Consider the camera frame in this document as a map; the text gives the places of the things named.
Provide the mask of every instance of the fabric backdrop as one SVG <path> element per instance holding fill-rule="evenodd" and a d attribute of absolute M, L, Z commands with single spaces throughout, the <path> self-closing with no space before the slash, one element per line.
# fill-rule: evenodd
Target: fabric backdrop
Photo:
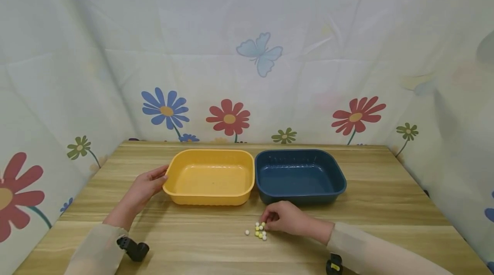
<path fill-rule="evenodd" d="M 125 139 L 387 145 L 494 261 L 493 17 L 494 0 L 0 0 L 0 265 Z"/>

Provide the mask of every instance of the black clamp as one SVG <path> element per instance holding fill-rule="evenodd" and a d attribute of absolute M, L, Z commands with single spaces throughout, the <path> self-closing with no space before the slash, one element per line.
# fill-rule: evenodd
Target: black clamp
<path fill-rule="evenodd" d="M 132 261 L 142 262 L 149 252 L 149 246 L 146 243 L 137 244 L 130 237 L 121 237 L 117 240 L 117 245 L 124 249 Z"/>
<path fill-rule="evenodd" d="M 326 274 L 327 275 L 341 275 L 343 274 L 343 264 L 341 256 L 331 254 L 329 260 L 326 262 Z"/>

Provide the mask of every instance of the hand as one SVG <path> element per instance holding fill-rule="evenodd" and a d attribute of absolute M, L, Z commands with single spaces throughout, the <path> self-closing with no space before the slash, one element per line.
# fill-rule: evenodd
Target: hand
<path fill-rule="evenodd" d="M 288 201 L 270 204 L 261 215 L 267 231 L 281 231 L 294 236 L 311 237 L 327 245 L 334 223 L 324 222 L 305 214 Z"/>
<path fill-rule="evenodd" d="M 162 190 L 163 184 L 168 179 L 165 175 L 166 169 L 168 165 L 138 175 L 103 223 L 129 231 L 137 214 L 144 209 L 152 196 Z"/>

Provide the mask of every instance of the beige sleeve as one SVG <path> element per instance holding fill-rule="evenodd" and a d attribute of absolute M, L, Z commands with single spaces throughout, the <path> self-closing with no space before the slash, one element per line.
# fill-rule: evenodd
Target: beige sleeve
<path fill-rule="evenodd" d="M 452 275 L 421 256 L 344 223 L 336 223 L 328 249 L 344 268 L 362 275 Z"/>
<path fill-rule="evenodd" d="M 117 240 L 128 235 L 119 227 L 107 224 L 95 226 L 75 250 L 65 274 L 115 274 L 125 253 L 117 245 Z"/>

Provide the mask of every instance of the plastic tray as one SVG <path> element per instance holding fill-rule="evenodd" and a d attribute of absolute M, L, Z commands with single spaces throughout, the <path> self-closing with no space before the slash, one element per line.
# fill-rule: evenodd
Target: plastic tray
<path fill-rule="evenodd" d="M 254 158 L 236 149 L 188 149 L 166 174 L 163 190 L 177 204 L 240 205 L 254 187 Z"/>
<path fill-rule="evenodd" d="M 256 157 L 256 184 L 262 202 L 331 203 L 346 190 L 334 158 L 319 149 L 263 151 Z"/>

